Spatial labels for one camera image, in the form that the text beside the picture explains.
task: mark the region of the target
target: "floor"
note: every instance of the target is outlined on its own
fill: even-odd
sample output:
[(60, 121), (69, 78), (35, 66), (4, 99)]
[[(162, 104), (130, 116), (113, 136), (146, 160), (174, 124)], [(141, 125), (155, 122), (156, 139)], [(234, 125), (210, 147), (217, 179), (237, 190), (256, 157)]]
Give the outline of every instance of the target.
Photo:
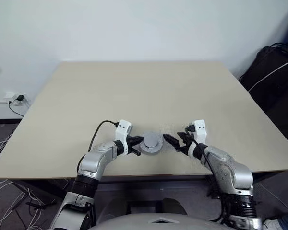
[[(0, 141), (5, 140), (7, 136), (17, 127), (16, 124), (0, 125)], [(56, 181), (59, 186), (64, 186), (65, 181)], [(161, 200), (163, 198), (173, 198), (178, 200), (187, 211), (188, 215), (203, 219), (214, 219), (220, 212), (220, 201), (212, 200), (207, 197), (208, 183), (206, 181), (194, 181), (190, 186), (183, 184), (172, 184), (174, 186), (166, 186), (161, 189), (137, 189), (128, 191), (97, 191), (95, 196), (97, 216), (108, 203), (114, 198), (127, 198), (132, 200)], [(0, 220), (8, 207), (12, 204), (15, 198), (21, 193), (13, 184), (7, 185), (0, 190)], [(281, 172), (273, 177), (265, 179), (260, 183), (254, 184), (254, 198), (257, 202), (256, 209), (258, 216), (262, 219), (281, 215), (288, 212), (288, 171)], [(2, 230), (23, 230), (28, 226), (32, 216), (28, 212), (30, 198), (27, 198), (17, 208), (19, 216), (24, 224), (20, 221), (17, 213), (13, 211), (2, 223)], [(47, 229), (56, 214), (60, 203), (48, 207), (41, 214), (36, 225)]]

